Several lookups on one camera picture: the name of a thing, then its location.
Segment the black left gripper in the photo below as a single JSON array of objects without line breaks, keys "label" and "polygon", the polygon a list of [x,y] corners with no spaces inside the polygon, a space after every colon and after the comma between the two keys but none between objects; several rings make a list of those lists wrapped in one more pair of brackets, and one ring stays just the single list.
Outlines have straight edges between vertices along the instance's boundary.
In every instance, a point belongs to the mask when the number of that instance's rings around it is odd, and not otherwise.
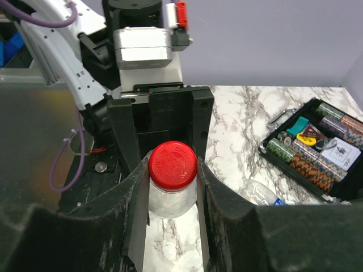
[{"label": "black left gripper", "polygon": [[107,102],[108,119],[125,173],[131,173],[150,150],[180,141],[205,158],[214,96],[208,86],[154,88],[147,103],[135,98]]}]

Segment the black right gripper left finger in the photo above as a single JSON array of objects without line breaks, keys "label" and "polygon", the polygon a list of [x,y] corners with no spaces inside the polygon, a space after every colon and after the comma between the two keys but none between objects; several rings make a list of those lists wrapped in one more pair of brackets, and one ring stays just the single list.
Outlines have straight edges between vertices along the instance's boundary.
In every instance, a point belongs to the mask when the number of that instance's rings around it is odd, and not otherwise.
[{"label": "black right gripper left finger", "polygon": [[68,214],[1,205],[2,271],[141,271],[149,203],[148,160]]}]

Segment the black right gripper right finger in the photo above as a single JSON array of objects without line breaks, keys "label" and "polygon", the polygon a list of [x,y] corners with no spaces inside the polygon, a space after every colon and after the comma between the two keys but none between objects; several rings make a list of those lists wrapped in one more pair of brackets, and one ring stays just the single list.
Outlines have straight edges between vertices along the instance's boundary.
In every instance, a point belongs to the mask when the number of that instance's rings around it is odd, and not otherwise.
[{"label": "black right gripper right finger", "polygon": [[361,271],[362,204],[256,206],[198,161],[205,271]]}]

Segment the red bottle cap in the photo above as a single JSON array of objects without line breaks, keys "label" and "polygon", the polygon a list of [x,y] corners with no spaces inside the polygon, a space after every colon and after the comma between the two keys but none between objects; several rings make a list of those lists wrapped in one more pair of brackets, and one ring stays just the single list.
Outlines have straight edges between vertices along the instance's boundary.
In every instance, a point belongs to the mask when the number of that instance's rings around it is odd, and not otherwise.
[{"label": "red bottle cap", "polygon": [[149,175],[165,192],[180,192],[191,185],[197,174],[197,157],[185,143],[168,141],[152,150]]}]

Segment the red label plastic bottle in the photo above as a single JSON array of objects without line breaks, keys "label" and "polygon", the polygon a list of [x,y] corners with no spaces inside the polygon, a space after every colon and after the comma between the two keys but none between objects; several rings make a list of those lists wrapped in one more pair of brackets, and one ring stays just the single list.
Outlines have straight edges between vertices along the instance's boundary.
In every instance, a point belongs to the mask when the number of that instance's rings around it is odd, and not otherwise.
[{"label": "red label plastic bottle", "polygon": [[173,219],[197,200],[197,157],[185,143],[168,141],[147,155],[150,176],[149,211]]}]

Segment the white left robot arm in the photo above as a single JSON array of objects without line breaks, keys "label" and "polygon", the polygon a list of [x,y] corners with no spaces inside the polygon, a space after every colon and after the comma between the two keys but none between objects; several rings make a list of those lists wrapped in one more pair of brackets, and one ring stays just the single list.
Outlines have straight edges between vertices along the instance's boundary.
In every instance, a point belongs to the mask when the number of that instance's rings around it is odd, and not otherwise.
[{"label": "white left robot arm", "polygon": [[130,173],[159,144],[205,158],[214,97],[185,86],[179,53],[191,43],[184,1],[2,1],[49,83],[65,81],[102,154]]}]

